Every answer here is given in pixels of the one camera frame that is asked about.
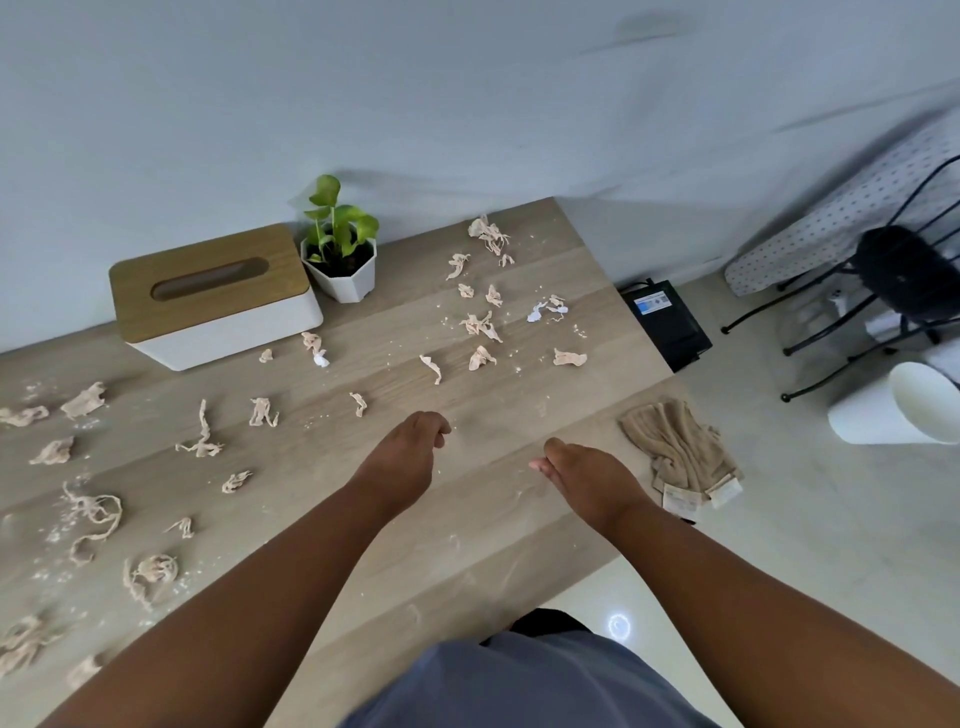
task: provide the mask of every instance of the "white trash bin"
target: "white trash bin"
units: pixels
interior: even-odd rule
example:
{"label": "white trash bin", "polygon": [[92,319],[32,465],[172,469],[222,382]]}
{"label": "white trash bin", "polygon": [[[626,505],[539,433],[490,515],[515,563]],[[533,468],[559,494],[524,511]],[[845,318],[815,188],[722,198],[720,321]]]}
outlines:
{"label": "white trash bin", "polygon": [[960,389],[926,364],[898,364],[890,374],[834,404],[827,414],[855,445],[960,443]]}

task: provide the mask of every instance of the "black device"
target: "black device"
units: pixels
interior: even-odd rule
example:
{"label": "black device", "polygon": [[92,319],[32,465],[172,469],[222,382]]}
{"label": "black device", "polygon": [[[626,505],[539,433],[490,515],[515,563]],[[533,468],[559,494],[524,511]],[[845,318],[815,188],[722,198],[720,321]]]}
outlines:
{"label": "black device", "polygon": [[713,346],[669,280],[641,280],[617,292],[674,372]]}

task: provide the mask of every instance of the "wooden table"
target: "wooden table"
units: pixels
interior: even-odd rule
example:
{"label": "wooden table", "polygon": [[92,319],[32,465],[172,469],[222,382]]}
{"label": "wooden table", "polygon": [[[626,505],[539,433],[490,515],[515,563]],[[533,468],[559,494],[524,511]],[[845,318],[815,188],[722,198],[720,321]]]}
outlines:
{"label": "wooden table", "polygon": [[[174,373],[124,344],[115,325],[0,356],[3,406],[53,412],[94,381],[108,386],[108,406],[75,424],[56,411],[0,432],[0,628],[42,612],[65,630],[0,682],[4,726],[34,725],[67,695],[71,667],[91,653],[115,654],[269,540],[416,409],[439,410],[454,426],[433,486],[361,559],[272,725],[333,724],[430,644],[485,638],[613,558],[527,462],[558,435],[613,451],[646,477],[646,459],[615,418],[678,385],[554,200],[491,219],[512,236],[516,265],[499,268],[463,223],[384,246],[377,287],[362,303],[323,298],[328,369],[297,336],[275,342],[267,364],[258,350]],[[471,258],[463,276],[445,280],[454,253]],[[461,298],[458,282],[476,297]],[[492,308],[483,299],[490,283],[504,300],[493,309],[503,344],[458,326]],[[528,323],[552,293],[567,300],[566,317]],[[470,372],[478,344],[497,364]],[[589,361],[556,367],[554,347]],[[443,370],[440,386],[422,353]],[[370,406],[362,419],[349,392]],[[254,397],[279,411],[276,429],[248,426]],[[201,398],[212,441],[226,444],[214,458],[174,451],[196,440]],[[77,436],[70,462],[28,464],[69,434]],[[253,476],[239,492],[221,493],[231,473],[247,469]],[[83,478],[84,492],[116,494],[126,512],[116,533],[93,545],[96,559],[77,568],[66,550],[92,528],[67,527],[60,486]],[[197,528],[190,541],[164,533],[183,516]],[[123,564],[159,552],[178,558],[181,577],[147,612],[125,591]]]}

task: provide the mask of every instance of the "white wall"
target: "white wall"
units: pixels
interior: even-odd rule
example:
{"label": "white wall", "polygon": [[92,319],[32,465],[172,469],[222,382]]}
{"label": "white wall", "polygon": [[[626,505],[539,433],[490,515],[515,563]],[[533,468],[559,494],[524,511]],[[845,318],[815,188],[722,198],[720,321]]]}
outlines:
{"label": "white wall", "polygon": [[958,22],[955,0],[10,3],[0,351],[112,318],[116,260],[293,219],[322,172],[385,240],[557,195],[612,278],[689,271],[951,97]]}

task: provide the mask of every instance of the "white floor tile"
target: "white floor tile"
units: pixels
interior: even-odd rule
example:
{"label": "white floor tile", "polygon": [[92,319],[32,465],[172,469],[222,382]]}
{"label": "white floor tile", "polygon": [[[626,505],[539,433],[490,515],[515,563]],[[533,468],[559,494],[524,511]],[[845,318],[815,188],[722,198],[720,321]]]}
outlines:
{"label": "white floor tile", "polygon": [[[862,328],[851,325],[785,357],[784,346],[810,333],[803,321],[826,320],[822,293],[765,311],[728,336],[722,324],[772,294],[737,299],[719,275],[680,293],[714,344],[680,377],[745,474],[745,493],[699,527],[960,681],[960,448],[852,446],[827,423],[832,401],[911,354],[878,354],[784,404],[781,392],[812,383],[869,346]],[[705,714],[739,725],[623,559],[547,606],[619,639]]]}

